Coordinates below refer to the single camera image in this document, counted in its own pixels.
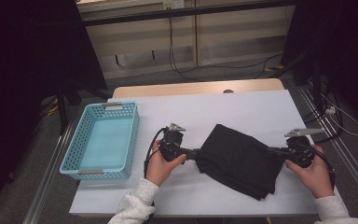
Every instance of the metal rail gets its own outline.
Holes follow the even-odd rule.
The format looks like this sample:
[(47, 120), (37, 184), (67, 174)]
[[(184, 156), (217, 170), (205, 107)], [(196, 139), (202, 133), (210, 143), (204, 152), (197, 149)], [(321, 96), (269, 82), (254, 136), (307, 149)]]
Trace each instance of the metal rail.
[[(79, 110), (77, 110), (75, 114), (75, 118), (79, 117)], [(67, 147), (70, 136), (75, 132), (76, 127), (76, 119), (72, 119), (66, 128), (65, 132), (60, 135), (57, 145), (54, 148), (53, 155), (51, 156), (51, 160), (48, 164), (48, 168), (43, 176), (42, 182), (39, 185), (39, 188), (34, 196), (34, 199), (31, 203), (30, 208), (25, 216), (22, 224), (36, 224), (40, 214), (42, 213), (43, 206), (45, 205), (46, 198), (48, 197), (48, 193), (50, 190), (51, 183), (53, 182), (53, 178), (56, 175), (56, 171), (60, 166), (60, 157), (62, 153), (65, 152), (65, 147)]]
[(317, 1), (318, 0), (263, 0), (263, 1), (254, 1), (254, 2), (246, 2), (246, 3), (238, 3), (238, 4), (229, 4), (229, 5), (218, 5), (218, 6), (208, 6), (208, 7), (187, 7), (187, 8), (179, 8), (179, 9), (172, 9), (172, 10), (143, 12), (143, 13), (136, 13), (130, 15), (122, 15), (122, 16), (90, 18), (90, 19), (84, 19), (83, 21), (43, 23), (43, 24), (37, 24), (37, 26), (56, 27), (56, 28), (63, 27), (63, 26), (65, 27), (96, 26), (96, 25), (129, 22), (129, 21), (149, 21), (149, 20), (164, 19), (164, 18), (175, 18), (175, 17), (194, 16), (194, 15), (231, 12), (231, 11), (244, 11), (244, 10), (261, 9), (261, 8), (269, 8), (269, 7), (288, 7), (288, 6), (295, 6), (297, 4), (315, 3)]
[[(313, 104), (313, 98), (312, 94), (308, 90), (300, 89), (301, 95), (304, 98), (304, 101), (307, 103), (308, 107), (311, 111), (315, 111), (314, 115), (315, 118), (319, 117), (319, 112), (317, 112), (316, 107)], [(326, 118), (326, 116), (321, 116), (319, 119), (319, 124), (326, 130), (326, 134), (328, 137), (334, 136), (336, 131), (333, 128), (332, 123), (330, 120)], [(358, 184), (358, 162), (356, 159), (352, 156), (351, 152), (347, 148), (347, 146), (344, 144), (342, 139), (340, 137), (337, 137), (330, 141), (333, 144), (334, 149), (336, 150), (339, 157), (342, 159), (348, 170), (350, 171), (351, 175), (353, 176), (354, 180)]]

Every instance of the wire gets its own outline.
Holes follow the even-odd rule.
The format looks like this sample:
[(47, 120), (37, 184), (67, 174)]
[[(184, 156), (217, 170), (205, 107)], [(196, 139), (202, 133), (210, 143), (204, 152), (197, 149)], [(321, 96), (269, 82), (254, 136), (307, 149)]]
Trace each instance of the wire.
[(149, 156), (149, 160), (154, 156), (154, 154), (156, 154), (156, 152), (158, 152), (159, 149), (157, 149), (156, 151), (154, 151), (150, 156)]
[(168, 18), (169, 22), (170, 22), (170, 66), (171, 69), (176, 72), (177, 74), (179, 74), (181, 77), (187, 78), (187, 79), (191, 79), (191, 80), (196, 80), (196, 81), (200, 81), (203, 82), (203, 80), (198, 79), (198, 78), (193, 78), (193, 77), (186, 77), (185, 75), (183, 75), (179, 69), (176, 67), (176, 62), (175, 62), (175, 56), (173, 53), (173, 38), (172, 38), (172, 33), (173, 33), (173, 28), (172, 28), (172, 18)]
[(151, 144), (150, 144), (150, 147), (149, 149), (147, 150), (147, 154), (146, 154), (146, 158), (145, 158), (145, 162), (144, 162), (144, 176), (146, 177), (146, 174), (147, 174), (147, 165), (149, 164), (149, 161), (150, 161), (150, 158), (154, 155), (154, 153), (152, 153), (152, 155), (150, 155), (150, 152), (152, 151), (152, 147), (154, 145), (154, 143), (156, 142), (156, 139), (158, 137), (158, 135), (162, 132), (165, 132), (167, 131), (168, 128), (162, 128), (160, 130), (158, 130), (158, 132), (156, 133), (156, 135), (154, 136)]
[(241, 69), (241, 68), (248, 68), (248, 67), (254, 67), (254, 66), (258, 66), (260, 64), (263, 64), (263, 70), (260, 72), (260, 74), (258, 74), (256, 77), (253, 77), (253, 79), (256, 79), (258, 77), (260, 77), (261, 75), (263, 75), (264, 70), (266, 68), (266, 63), (278, 56), (282, 56), (282, 54), (275, 54), (271, 57), (268, 57), (267, 59), (259, 62), (259, 63), (254, 63), (254, 64), (249, 64), (249, 65), (244, 65), (244, 66), (226, 66), (226, 65), (207, 65), (207, 66), (198, 66), (198, 67), (194, 67), (194, 68), (190, 68), (187, 70), (179, 70), (176, 66), (176, 62), (175, 62), (175, 58), (174, 58), (174, 52), (173, 52), (173, 28), (172, 28), (172, 18), (169, 18), (169, 22), (170, 22), (170, 66), (171, 69), (178, 73), (181, 77), (184, 78), (188, 78), (188, 79), (192, 79), (192, 80), (196, 80), (196, 81), (201, 81), (203, 82), (204, 80), (200, 80), (198, 78), (193, 78), (193, 77), (186, 77), (183, 75), (183, 73), (188, 73), (194, 70), (198, 70), (198, 69), (204, 69), (204, 68), (234, 68), (234, 69)]
[(334, 186), (336, 185), (336, 174), (334, 173), (334, 168), (333, 166), (330, 164), (330, 162), (327, 160), (327, 158), (325, 157), (325, 155), (316, 150), (315, 148), (313, 147), (309, 147), (309, 146), (305, 146), (305, 145), (302, 145), (302, 144), (299, 144), (299, 143), (292, 143), (293, 145), (295, 146), (299, 146), (299, 147), (304, 147), (308, 150), (310, 150), (311, 152), (313, 152), (316, 156), (318, 156), (319, 158), (322, 159), (322, 161), (324, 161), (324, 163), (326, 164), (327, 166), (327, 171), (328, 171), (328, 175), (329, 175), (329, 178), (330, 178), (330, 184), (331, 184), (331, 187), (332, 189), (334, 189)]
[[(324, 95), (322, 95), (322, 97), (323, 97), (326, 101), (328, 101), (332, 106), (334, 106), (337, 110), (339, 110), (340, 112), (342, 112), (343, 114), (345, 114), (346, 116), (348, 116), (350, 119), (352, 119), (352, 120), (358, 125), (358, 121), (357, 121), (356, 119), (354, 119), (351, 115), (349, 115), (347, 112), (345, 112), (344, 110), (342, 110), (341, 108), (339, 108), (339, 106), (334, 105), (334, 104), (333, 104), (328, 98), (326, 98)], [(354, 136), (358, 136), (358, 133), (351, 133), (350, 131), (344, 129), (344, 128), (342, 127), (343, 125), (342, 125), (342, 124), (341, 124), (341, 125), (338, 124), (338, 123), (333, 119), (333, 117), (331, 116), (331, 114), (330, 114), (330, 118), (331, 118), (331, 120), (332, 120), (340, 129), (342, 129), (344, 132), (349, 133), (349, 134), (354, 135)]]
[(43, 105), (41, 105), (40, 106), (40, 110), (45, 110), (51, 103), (53, 103), (53, 101), (55, 101), (55, 100), (57, 100), (57, 97), (56, 96), (54, 96), (54, 97), (51, 97), (51, 99), (50, 100), (48, 100), (48, 102), (47, 103), (45, 103), (45, 104), (43, 104)]
[[(317, 119), (323, 117), (323, 116), (324, 116), (324, 113), (325, 113), (325, 109), (324, 109), (324, 108), (320, 111), (320, 113), (319, 113), (319, 115), (318, 115), (317, 117), (315, 117), (315, 118), (313, 118), (313, 119), (310, 119), (310, 120), (304, 120), (304, 123), (311, 123), (311, 122), (313, 122), (313, 121), (315, 121), (315, 120), (317, 120)], [(310, 115), (310, 114), (314, 114), (314, 113), (317, 112), (318, 110), (319, 110), (318, 107), (315, 108), (312, 112), (309, 113), (309, 115)]]
[(314, 109), (314, 110), (312, 110), (311, 112), (309, 112), (308, 114), (302, 116), (301, 118), (304, 120), (304, 123), (310, 123), (310, 122), (312, 122), (313, 119), (312, 119), (312, 120), (305, 120), (305, 119), (309, 118), (309, 117), (310, 117), (311, 115), (313, 115), (317, 110), (318, 110), (318, 109)]
[[(336, 97), (336, 95), (333, 93), (333, 96), (334, 96), (334, 99), (338, 105), (338, 99)], [(341, 114), (341, 111), (338, 110), (338, 113), (336, 113), (336, 116), (337, 116), (337, 119), (338, 119), (338, 123), (340, 124), (340, 126), (343, 126), (343, 119), (342, 119), (342, 114)], [(342, 129), (338, 127), (338, 130), (334, 130), (334, 133), (332, 136), (330, 137), (327, 137), (325, 139), (322, 139), (322, 140), (319, 140), (319, 141), (316, 141), (314, 142), (315, 144), (320, 144), (320, 143), (323, 143), (323, 142), (327, 142), (327, 141), (330, 141), (330, 140), (333, 140), (337, 137), (339, 137), (341, 134), (342, 134)]]

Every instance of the black cloth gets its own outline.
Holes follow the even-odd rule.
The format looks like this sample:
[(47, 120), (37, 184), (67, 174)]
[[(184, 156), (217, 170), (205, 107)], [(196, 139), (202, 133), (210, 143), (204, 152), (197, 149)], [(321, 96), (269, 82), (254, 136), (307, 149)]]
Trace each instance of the black cloth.
[(275, 192), (282, 161), (252, 136), (217, 124), (197, 153), (201, 173), (257, 200)]

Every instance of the table surface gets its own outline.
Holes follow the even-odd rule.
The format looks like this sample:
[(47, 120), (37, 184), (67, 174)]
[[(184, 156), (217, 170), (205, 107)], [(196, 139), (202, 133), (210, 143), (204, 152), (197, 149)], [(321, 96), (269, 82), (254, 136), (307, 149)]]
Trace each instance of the table surface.
[[(189, 89), (192, 94), (205, 93), (212, 91), (213, 93), (221, 93), (223, 90), (234, 90), (235, 92), (242, 92), (238, 94), (199, 94), (199, 95), (183, 95), (186, 89)], [(214, 122), (222, 122), (227, 124), (228, 127), (236, 130), (240, 129), (241, 132), (257, 136), (257, 139), (264, 142), (266, 145), (275, 144), (277, 142), (284, 142), (282, 138), (283, 132), (291, 130), (293, 127), (301, 126), (302, 119), (296, 111), (296, 106), (287, 91), (283, 91), (283, 86), (278, 79), (260, 79), (260, 80), (241, 80), (241, 81), (225, 81), (225, 82), (205, 82), (205, 83), (184, 83), (184, 84), (172, 84), (172, 85), (157, 85), (146, 87), (123, 87), (118, 88), (114, 93), (114, 99), (124, 100), (125, 96), (131, 95), (135, 98), (127, 98), (135, 100), (139, 103), (140, 115), (142, 125), (140, 124), (137, 146), (143, 146), (149, 144), (149, 141), (153, 134), (153, 130), (157, 130), (158, 126), (162, 122), (180, 116), (180, 112), (176, 110), (170, 110), (165, 108), (166, 111), (161, 111), (160, 116), (156, 119), (156, 116), (152, 116), (156, 111), (152, 111), (155, 104), (164, 104), (168, 108), (175, 106), (175, 103), (185, 104), (192, 101), (188, 106), (194, 108), (197, 104), (203, 104), (205, 108), (208, 107), (208, 111), (216, 111), (216, 113), (208, 113), (207, 115), (200, 115), (200, 110), (195, 109), (191, 117), (194, 118), (178, 118), (180, 120), (179, 125), (185, 124), (188, 130), (186, 131), (186, 146), (192, 148), (200, 145), (198, 142), (200, 139), (204, 139), (208, 130), (211, 129)], [(151, 95), (153, 97), (136, 97)], [(253, 110), (243, 109), (247, 105), (236, 104), (239, 100), (244, 100), (247, 105), (251, 106)], [(238, 122), (230, 116), (221, 116), (222, 105), (228, 105), (232, 111), (235, 112), (236, 118), (241, 116), (242, 113), (246, 120), (241, 122), (246, 124), (245, 128), (242, 128)], [(267, 118), (270, 109), (278, 108), (279, 105), (284, 105), (284, 111), (275, 111), (275, 116), (279, 118), (285, 118), (284, 120), (278, 120), (274, 118)], [(266, 128), (272, 123), (272, 130)], [(136, 151), (142, 150), (139, 147), (135, 148), (135, 154), (132, 165), (131, 177), (128, 181), (111, 182), (105, 180), (96, 181), (81, 181), (77, 190), (74, 202), (70, 213), (79, 215), (82, 217), (89, 216), (103, 216), (110, 217), (113, 215), (122, 195), (128, 191), (136, 189), (136, 183), (139, 180), (142, 172), (142, 152), (136, 153)], [(172, 173), (171, 178), (164, 183), (164, 188), (161, 188), (161, 193), (156, 198), (156, 203), (159, 204), (156, 212), (160, 217), (193, 217), (193, 216), (281, 216), (281, 215), (303, 215), (303, 214), (315, 214), (316, 210), (313, 205), (313, 198), (310, 193), (302, 186), (298, 178), (283, 166), (280, 175), (277, 178), (277, 191), (273, 195), (269, 195), (265, 201), (259, 202), (254, 199), (240, 194), (232, 189), (223, 187), (206, 175), (200, 174), (197, 171), (197, 166), (193, 161), (188, 161), (185, 166), (180, 169), (176, 169)], [(203, 202), (208, 201), (211, 194), (221, 192), (226, 197), (221, 199), (218, 204), (209, 202), (208, 206), (202, 206)]]

